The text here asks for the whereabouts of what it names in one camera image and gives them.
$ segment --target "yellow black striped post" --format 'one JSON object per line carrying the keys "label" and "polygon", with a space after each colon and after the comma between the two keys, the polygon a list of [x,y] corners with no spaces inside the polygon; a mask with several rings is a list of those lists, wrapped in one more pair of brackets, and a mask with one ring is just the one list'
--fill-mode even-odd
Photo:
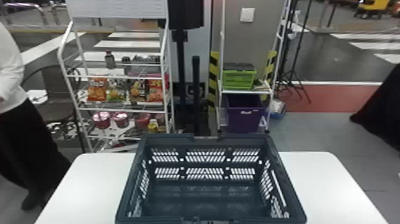
{"label": "yellow black striped post", "polygon": [[218,69],[218,59],[220,53],[211,51],[210,54],[210,69],[208,77],[208,112],[215,111],[215,105],[217,103],[218,86],[217,80],[220,73]]}
{"label": "yellow black striped post", "polygon": [[[264,69],[264,77],[267,78],[268,84],[272,87],[272,80],[274,78],[274,68],[275,68],[275,57],[276,57],[277,52],[276,51],[270,51],[268,52],[268,57],[267,57],[267,65],[265,66]],[[264,101],[267,99],[268,95],[262,95],[261,100]]]}

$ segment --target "railing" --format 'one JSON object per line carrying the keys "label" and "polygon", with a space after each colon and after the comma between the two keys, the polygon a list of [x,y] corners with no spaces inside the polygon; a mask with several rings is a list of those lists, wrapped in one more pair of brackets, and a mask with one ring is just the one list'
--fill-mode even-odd
{"label": "railing", "polygon": [[[60,3],[57,1],[49,1],[49,6],[50,6],[50,13],[53,16],[54,19],[54,23],[56,26],[60,26],[61,25],[61,20],[60,17],[58,15],[58,10],[63,9],[63,10],[67,10],[67,4],[65,3]],[[28,3],[28,2],[10,2],[10,3],[4,3],[4,0],[0,0],[0,12],[1,14],[4,16],[4,19],[7,23],[7,25],[14,25],[10,15],[9,15],[9,9],[13,8],[14,12],[16,12],[19,9],[22,10],[37,10],[39,12],[39,15],[42,19],[43,25],[45,26],[49,26],[49,20],[46,17],[45,14],[45,9],[42,8],[40,5],[38,4],[34,4],[34,3]],[[91,18],[91,25],[92,26],[96,26],[96,20],[94,18]]]}
{"label": "railing", "polygon": [[[66,3],[55,3],[54,1],[50,1],[50,7],[51,7],[51,14],[53,15],[55,24],[61,25],[60,18],[58,17],[57,9],[59,9],[59,8],[67,9],[67,4]],[[96,26],[96,21],[94,18],[92,18],[92,26]]]}
{"label": "railing", "polygon": [[49,21],[46,18],[45,12],[43,11],[43,8],[38,5],[38,4],[34,4],[34,3],[22,3],[22,2],[15,2],[15,3],[5,3],[5,4],[1,4],[1,10],[2,13],[5,17],[5,20],[7,22],[7,24],[11,25],[12,21],[8,15],[8,9],[9,8],[21,8],[21,9],[36,9],[39,11],[40,17],[42,18],[43,24],[44,25],[48,25]]}

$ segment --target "black speaker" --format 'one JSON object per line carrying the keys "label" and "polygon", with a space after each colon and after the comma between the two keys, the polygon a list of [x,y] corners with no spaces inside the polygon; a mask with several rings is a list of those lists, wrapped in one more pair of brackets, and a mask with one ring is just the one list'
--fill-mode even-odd
{"label": "black speaker", "polygon": [[[168,0],[170,30],[190,30],[204,26],[204,0]],[[158,20],[165,28],[165,20]]]}

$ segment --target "black curtain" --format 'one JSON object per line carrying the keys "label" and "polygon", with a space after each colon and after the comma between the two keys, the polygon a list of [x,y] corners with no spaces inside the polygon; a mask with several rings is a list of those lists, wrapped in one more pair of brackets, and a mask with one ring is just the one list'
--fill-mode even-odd
{"label": "black curtain", "polygon": [[400,150],[400,64],[350,119]]}

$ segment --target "white shirt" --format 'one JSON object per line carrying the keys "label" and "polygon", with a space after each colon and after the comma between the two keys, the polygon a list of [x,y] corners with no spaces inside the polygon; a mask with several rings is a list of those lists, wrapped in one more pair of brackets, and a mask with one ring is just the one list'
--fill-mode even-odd
{"label": "white shirt", "polygon": [[20,86],[24,63],[8,30],[0,23],[0,114],[21,105],[27,94]]}

